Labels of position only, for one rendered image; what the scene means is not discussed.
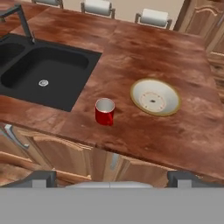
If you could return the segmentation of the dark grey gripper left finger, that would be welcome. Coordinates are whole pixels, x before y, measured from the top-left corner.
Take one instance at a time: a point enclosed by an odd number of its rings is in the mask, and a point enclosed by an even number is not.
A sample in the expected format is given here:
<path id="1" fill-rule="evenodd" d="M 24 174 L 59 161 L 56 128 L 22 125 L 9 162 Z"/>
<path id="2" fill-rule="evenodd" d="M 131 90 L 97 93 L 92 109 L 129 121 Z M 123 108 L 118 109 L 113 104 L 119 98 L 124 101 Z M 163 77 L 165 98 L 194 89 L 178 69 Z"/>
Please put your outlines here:
<path id="1" fill-rule="evenodd" d="M 14 188 L 54 188 L 56 186 L 56 171 L 34 171 L 26 178 L 4 185 L 4 187 Z"/>

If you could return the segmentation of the black sink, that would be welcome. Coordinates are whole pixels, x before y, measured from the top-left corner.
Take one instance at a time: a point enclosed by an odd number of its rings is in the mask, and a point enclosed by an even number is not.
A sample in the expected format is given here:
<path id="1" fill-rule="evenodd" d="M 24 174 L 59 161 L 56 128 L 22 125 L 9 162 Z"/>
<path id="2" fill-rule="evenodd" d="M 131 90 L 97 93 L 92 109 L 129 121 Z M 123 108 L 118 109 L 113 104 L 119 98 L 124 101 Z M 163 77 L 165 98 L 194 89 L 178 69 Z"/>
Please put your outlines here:
<path id="1" fill-rule="evenodd" d="M 7 34 L 0 38 L 0 95 L 71 111 L 99 52 Z"/>

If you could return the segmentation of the wooden cupboard door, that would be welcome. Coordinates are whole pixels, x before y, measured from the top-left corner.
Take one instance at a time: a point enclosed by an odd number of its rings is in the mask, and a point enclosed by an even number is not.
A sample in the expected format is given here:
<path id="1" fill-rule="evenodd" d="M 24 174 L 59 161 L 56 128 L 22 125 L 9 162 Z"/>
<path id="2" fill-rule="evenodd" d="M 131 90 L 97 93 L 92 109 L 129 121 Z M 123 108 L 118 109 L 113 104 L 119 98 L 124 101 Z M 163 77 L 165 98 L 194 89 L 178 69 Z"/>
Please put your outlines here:
<path id="1" fill-rule="evenodd" d="M 18 133 L 29 140 L 36 152 L 55 170 L 91 179 L 91 147 L 25 129 Z"/>
<path id="2" fill-rule="evenodd" d="M 7 135 L 7 133 L 4 130 L 4 126 L 6 124 L 0 122 L 0 151 L 6 152 L 9 154 L 12 154 L 14 156 L 18 156 L 21 158 L 30 159 L 33 163 L 37 164 L 38 161 L 35 158 L 35 156 L 32 154 L 33 145 L 29 141 L 29 139 L 25 136 L 22 136 L 18 130 L 13 127 L 13 132 L 17 136 L 17 138 L 20 140 L 22 144 L 29 144 L 28 150 L 21 149 L 16 143 L 14 143 L 10 137 Z"/>
<path id="3" fill-rule="evenodd" d="M 114 170 L 110 170 L 113 153 L 108 153 L 104 167 L 104 181 L 136 181 L 154 187 L 167 187 L 170 168 L 119 155 Z"/>

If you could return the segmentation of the white bowl with gold rim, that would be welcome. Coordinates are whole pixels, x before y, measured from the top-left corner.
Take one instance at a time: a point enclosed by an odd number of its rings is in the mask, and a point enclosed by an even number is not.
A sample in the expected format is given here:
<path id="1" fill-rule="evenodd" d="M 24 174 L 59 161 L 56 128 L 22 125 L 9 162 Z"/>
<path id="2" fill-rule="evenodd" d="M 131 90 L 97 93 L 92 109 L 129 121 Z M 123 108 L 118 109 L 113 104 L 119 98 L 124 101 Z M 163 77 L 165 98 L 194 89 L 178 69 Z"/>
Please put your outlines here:
<path id="1" fill-rule="evenodd" d="M 143 112 L 154 116 L 171 116 L 181 106 L 179 92 L 161 80 L 144 78 L 130 88 L 130 98 Z"/>

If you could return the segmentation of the red mug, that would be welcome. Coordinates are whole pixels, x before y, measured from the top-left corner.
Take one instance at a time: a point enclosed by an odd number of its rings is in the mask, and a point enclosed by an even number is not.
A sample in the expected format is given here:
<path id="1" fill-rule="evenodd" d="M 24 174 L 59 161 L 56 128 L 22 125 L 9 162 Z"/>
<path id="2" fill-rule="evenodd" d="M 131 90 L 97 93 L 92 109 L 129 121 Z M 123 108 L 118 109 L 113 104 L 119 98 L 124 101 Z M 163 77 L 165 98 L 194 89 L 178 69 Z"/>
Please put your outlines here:
<path id="1" fill-rule="evenodd" d="M 101 98 L 95 103 L 95 120 L 101 125 L 111 126 L 114 122 L 115 103 L 109 98 Z"/>

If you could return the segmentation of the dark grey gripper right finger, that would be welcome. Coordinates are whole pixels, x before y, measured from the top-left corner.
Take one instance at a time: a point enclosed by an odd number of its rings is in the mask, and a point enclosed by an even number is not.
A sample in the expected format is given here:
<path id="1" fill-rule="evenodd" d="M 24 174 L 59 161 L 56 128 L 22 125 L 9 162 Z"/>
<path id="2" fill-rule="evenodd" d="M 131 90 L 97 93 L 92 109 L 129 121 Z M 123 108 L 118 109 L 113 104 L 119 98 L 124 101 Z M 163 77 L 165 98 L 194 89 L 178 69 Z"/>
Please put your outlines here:
<path id="1" fill-rule="evenodd" d="M 195 188 L 195 187 L 218 187 L 222 188 L 222 184 L 206 182 L 189 171 L 168 171 L 168 187 L 175 188 Z"/>

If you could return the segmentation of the dark grey tap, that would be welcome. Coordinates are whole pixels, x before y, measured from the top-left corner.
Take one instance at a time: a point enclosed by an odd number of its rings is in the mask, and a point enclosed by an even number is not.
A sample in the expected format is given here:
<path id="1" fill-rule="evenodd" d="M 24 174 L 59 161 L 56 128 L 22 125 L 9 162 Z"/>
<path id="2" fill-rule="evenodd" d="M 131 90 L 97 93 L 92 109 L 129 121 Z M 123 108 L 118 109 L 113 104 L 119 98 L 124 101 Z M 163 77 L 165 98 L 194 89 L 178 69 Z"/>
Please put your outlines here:
<path id="1" fill-rule="evenodd" d="M 35 38 L 31 33 L 31 30 L 30 30 L 29 25 L 27 23 L 27 20 L 25 18 L 25 13 L 24 13 L 22 5 L 20 3 L 16 3 L 13 7 L 10 7 L 7 10 L 0 10 L 0 18 L 1 19 L 6 19 L 8 16 L 10 16 L 12 14 L 15 14 L 15 13 L 18 14 L 20 24 L 23 27 L 24 34 L 27 37 L 28 41 L 31 44 L 34 44 L 35 43 Z"/>

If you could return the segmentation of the wooden cupboard run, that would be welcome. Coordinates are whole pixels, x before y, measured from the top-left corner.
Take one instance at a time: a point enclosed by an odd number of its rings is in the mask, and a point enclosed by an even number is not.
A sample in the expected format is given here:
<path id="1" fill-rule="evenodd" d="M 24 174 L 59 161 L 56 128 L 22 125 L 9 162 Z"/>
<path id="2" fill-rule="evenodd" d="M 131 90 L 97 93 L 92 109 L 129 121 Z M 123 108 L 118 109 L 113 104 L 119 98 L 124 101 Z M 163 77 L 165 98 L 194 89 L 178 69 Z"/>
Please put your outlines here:
<path id="1" fill-rule="evenodd" d="M 224 0 L 184 0 L 174 31 L 201 36 L 224 104 Z"/>

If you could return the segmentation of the white stool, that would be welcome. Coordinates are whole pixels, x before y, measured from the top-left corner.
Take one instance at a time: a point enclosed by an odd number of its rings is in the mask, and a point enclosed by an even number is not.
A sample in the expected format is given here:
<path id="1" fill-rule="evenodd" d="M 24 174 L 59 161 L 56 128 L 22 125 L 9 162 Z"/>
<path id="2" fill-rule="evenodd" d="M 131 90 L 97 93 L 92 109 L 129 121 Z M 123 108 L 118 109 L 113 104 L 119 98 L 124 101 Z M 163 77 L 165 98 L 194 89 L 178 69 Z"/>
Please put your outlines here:
<path id="1" fill-rule="evenodd" d="M 61 9 L 64 9 L 62 0 L 31 0 L 34 4 L 48 4 L 52 6 L 59 6 Z"/>
<path id="2" fill-rule="evenodd" d="M 84 0 L 80 3 L 81 11 L 114 18 L 116 9 L 107 0 Z"/>
<path id="3" fill-rule="evenodd" d="M 167 12 L 143 9 L 141 13 L 136 14 L 135 23 L 162 27 L 169 30 L 172 25 L 172 20 L 169 18 Z"/>

